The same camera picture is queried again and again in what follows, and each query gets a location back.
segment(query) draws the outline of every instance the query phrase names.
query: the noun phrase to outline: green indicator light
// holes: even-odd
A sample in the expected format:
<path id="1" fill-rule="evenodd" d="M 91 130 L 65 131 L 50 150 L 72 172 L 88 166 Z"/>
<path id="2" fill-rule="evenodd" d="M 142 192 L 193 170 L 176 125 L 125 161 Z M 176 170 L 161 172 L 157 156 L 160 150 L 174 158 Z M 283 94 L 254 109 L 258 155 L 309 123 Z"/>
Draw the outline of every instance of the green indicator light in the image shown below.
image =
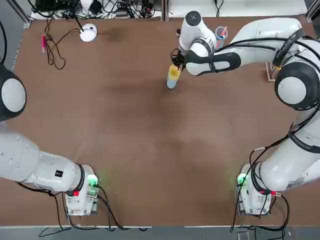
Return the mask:
<path id="1" fill-rule="evenodd" d="M 246 174 L 245 173 L 241 173 L 238 177 L 237 177 L 237 181 L 238 181 L 238 185 L 246 185 Z"/>
<path id="2" fill-rule="evenodd" d="M 89 185 L 97 185 L 98 184 L 97 176 L 93 175 L 93 174 L 88 175 L 88 184 Z"/>

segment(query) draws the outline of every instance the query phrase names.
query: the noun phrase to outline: white round device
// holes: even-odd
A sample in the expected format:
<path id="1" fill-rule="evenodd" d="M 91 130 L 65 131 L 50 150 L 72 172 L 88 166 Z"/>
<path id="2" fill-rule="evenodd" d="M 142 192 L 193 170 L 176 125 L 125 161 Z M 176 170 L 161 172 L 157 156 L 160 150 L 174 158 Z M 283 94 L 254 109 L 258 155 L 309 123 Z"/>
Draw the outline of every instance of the white round device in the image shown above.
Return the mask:
<path id="1" fill-rule="evenodd" d="M 98 34 L 98 30 L 94 24 L 87 23 L 82 28 L 83 28 L 83 31 L 80 30 L 80 38 L 82 41 L 84 41 L 85 43 L 89 43 L 95 40 Z"/>
<path id="2" fill-rule="evenodd" d="M 1 99 L 4 106 L 11 112 L 21 111 L 26 104 L 26 91 L 20 81 L 9 78 L 1 88 Z"/>
<path id="3" fill-rule="evenodd" d="M 307 88 L 299 78 L 288 76 L 279 83 L 278 95 L 287 104 L 298 104 L 305 99 Z"/>

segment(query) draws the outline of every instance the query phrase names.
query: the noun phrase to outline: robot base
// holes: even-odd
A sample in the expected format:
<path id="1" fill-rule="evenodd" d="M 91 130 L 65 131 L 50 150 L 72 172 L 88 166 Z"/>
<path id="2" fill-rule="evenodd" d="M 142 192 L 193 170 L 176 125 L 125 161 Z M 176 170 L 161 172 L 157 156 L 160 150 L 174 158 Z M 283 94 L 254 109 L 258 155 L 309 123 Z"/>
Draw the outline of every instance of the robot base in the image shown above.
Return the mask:
<path id="1" fill-rule="evenodd" d="M 88 165 L 82 165 L 84 170 L 84 183 L 78 195 L 65 195 L 67 212 L 70 216 L 96 215 L 98 212 L 98 193 L 100 180 L 93 169 Z"/>
<path id="2" fill-rule="evenodd" d="M 241 192 L 239 196 L 240 213 L 244 213 L 246 215 L 251 215 L 251 216 L 259 216 L 260 213 L 262 216 L 268 215 L 270 213 L 271 194 L 267 196 L 262 195 L 254 188 L 251 177 L 250 177 L 251 172 L 249 172 L 248 176 L 246 177 L 246 174 L 249 168 L 250 168 L 250 165 L 246 164 L 242 168 L 240 175 L 237 177 L 237 184 L 235 188 L 237 197 L 240 190 L 240 184 L 243 183 L 244 181 L 244 184 L 241 188 Z"/>

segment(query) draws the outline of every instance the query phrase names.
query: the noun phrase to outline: red marker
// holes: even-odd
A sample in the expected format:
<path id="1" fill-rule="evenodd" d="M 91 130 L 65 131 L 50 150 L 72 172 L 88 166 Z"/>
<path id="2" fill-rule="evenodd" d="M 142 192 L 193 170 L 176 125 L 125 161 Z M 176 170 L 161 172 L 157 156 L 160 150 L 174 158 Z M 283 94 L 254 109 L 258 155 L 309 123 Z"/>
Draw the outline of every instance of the red marker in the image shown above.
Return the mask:
<path id="1" fill-rule="evenodd" d="M 42 52 L 46 52 L 46 38 L 45 35 L 42 34 Z"/>

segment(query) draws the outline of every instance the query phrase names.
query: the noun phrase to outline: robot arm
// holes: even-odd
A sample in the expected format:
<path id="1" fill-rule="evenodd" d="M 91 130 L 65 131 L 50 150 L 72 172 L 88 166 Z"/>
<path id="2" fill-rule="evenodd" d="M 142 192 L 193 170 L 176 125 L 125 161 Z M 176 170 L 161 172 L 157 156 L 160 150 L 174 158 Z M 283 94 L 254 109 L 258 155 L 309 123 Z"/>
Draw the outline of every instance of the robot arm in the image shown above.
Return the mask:
<path id="1" fill-rule="evenodd" d="M 90 215 L 96 211 L 98 194 L 92 184 L 98 184 L 92 168 L 41 151 L 3 122 L 20 115 L 26 100 L 21 80 L 0 63 L 0 178 L 32 184 L 40 190 L 65 192 L 70 215 Z"/>
<path id="2" fill-rule="evenodd" d="M 240 192 L 241 209 L 249 215 L 259 215 L 263 206 L 262 214 L 269 212 L 271 195 L 261 192 L 285 191 L 320 177 L 320 60 L 315 55 L 320 53 L 320 43 L 302 39 L 302 33 L 297 19 L 262 19 L 245 25 L 229 45 L 215 50 L 214 34 L 193 11 L 183 21 L 178 53 L 171 56 L 176 66 L 183 65 L 193 76 L 252 63 L 274 62 L 282 67 L 275 94 L 282 103 L 299 110 L 293 128 L 305 124 L 264 162 L 243 167 L 240 176 L 248 174 Z"/>

